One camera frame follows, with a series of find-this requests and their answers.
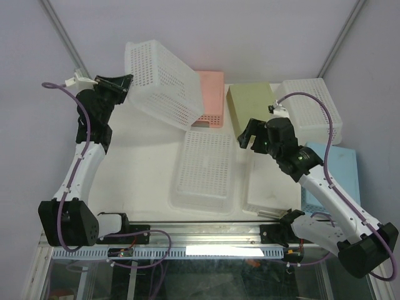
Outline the yellow-green perforated basket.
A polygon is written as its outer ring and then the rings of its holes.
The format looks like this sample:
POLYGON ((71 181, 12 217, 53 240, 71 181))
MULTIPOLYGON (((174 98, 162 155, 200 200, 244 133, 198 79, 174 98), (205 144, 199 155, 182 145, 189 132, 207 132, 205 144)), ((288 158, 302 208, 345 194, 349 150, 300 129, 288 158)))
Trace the yellow-green perforated basket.
POLYGON ((242 134, 251 118, 268 121, 272 118, 268 106, 275 95, 268 82, 232 84, 228 87, 226 102, 236 138, 242 134))

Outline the translucent white basket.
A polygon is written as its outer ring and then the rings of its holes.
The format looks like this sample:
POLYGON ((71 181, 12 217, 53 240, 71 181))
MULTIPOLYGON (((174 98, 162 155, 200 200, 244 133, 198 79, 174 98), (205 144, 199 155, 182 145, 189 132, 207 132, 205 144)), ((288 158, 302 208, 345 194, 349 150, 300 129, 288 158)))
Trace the translucent white basket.
POLYGON ((124 69, 133 75, 127 100, 138 110, 184 131, 204 114, 199 74, 159 41, 127 42, 124 69))
MULTIPOLYGON (((322 78, 285 80, 274 93, 277 99, 281 99, 295 92, 308 93, 325 105, 332 119, 332 144, 340 144, 343 122, 324 80, 322 78)), ((324 109, 315 100, 307 96, 291 96, 282 102, 282 106, 288 111, 299 144, 327 143, 329 120, 324 109)))
POLYGON ((181 211, 231 214, 236 153, 230 134, 191 130, 177 155, 169 203, 181 211))

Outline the cream white perforated basket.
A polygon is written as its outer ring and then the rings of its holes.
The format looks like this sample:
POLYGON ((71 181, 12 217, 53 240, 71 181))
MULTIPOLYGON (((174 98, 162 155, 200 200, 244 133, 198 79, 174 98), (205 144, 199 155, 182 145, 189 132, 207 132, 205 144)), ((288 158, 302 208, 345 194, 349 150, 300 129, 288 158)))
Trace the cream white perforated basket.
POLYGON ((301 186, 284 174, 269 155, 248 152, 242 211, 280 219, 301 208, 301 186))

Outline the pink perforated basket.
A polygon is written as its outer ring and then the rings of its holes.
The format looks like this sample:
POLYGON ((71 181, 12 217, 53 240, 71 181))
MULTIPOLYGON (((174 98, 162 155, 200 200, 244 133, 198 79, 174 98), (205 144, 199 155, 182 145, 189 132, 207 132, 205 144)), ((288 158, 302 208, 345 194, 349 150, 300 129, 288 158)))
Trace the pink perforated basket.
POLYGON ((224 73, 222 71, 196 72, 201 82, 204 114, 193 126, 221 128, 224 121, 224 73))

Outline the blue perforated basket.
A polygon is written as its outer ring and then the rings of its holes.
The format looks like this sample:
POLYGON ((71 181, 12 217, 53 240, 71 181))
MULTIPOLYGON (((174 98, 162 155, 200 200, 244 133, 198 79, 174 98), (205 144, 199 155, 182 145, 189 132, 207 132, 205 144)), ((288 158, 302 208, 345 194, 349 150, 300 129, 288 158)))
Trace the blue perforated basket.
MULTIPOLYGON (((349 196, 360 205, 358 165, 355 150, 331 146, 329 148, 328 170, 349 196)), ((301 210, 307 215, 315 212, 329 214, 324 205, 304 188, 301 189, 301 210)))

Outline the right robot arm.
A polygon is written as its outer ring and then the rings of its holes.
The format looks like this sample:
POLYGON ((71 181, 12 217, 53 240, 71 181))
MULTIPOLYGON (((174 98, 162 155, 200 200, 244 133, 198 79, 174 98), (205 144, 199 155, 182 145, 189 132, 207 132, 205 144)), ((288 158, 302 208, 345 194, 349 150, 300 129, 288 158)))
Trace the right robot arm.
POLYGON ((399 231, 390 222, 383 224, 365 211, 334 180, 324 162, 311 148, 301 146, 286 117, 267 122, 251 118, 238 137, 239 147, 270 155, 280 170, 310 192, 328 211, 335 225, 316 221, 295 210, 280 219, 283 240, 311 241, 335 255, 355 278, 373 275, 384 261, 392 263, 391 282, 398 275, 393 250, 399 231))

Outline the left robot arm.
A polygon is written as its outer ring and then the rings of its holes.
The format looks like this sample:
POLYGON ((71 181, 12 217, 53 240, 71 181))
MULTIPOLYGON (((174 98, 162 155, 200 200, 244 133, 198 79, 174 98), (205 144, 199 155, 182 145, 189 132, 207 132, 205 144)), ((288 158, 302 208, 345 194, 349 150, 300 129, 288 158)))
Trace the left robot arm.
POLYGON ((69 170, 55 195, 41 201, 38 207, 42 228, 51 246, 73 253, 108 236, 118 243, 130 238, 131 228, 125 213, 94 214, 88 207, 88 198, 97 170, 111 145, 111 114, 125 101, 133 79, 131 74, 89 79, 75 73, 64 84, 41 84, 46 89, 67 94, 76 103, 78 113, 76 147, 69 170))

